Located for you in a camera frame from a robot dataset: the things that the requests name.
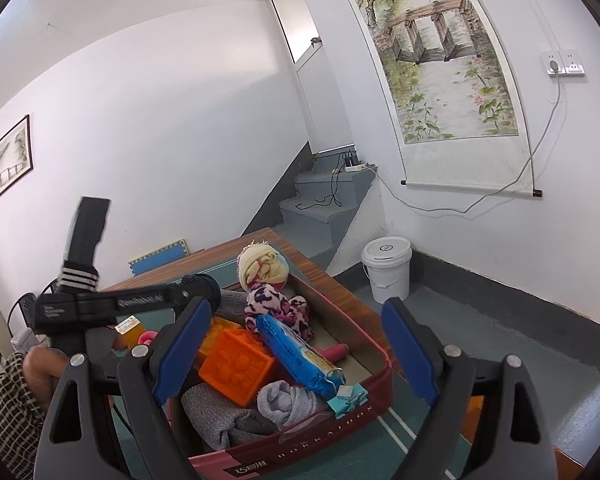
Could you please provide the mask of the checkered sleeve forearm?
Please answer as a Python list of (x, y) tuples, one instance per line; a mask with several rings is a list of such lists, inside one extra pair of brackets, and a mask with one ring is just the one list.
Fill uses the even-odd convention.
[(13, 353), (0, 372), (0, 466), (15, 479), (32, 479), (45, 412), (26, 383), (24, 354)]

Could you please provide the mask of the person left hand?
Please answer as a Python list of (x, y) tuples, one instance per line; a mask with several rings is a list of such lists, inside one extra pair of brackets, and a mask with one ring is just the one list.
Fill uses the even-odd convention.
[(24, 357), (24, 381), (43, 411), (50, 407), (57, 383), (69, 362), (65, 353), (46, 348), (42, 344), (33, 347)]

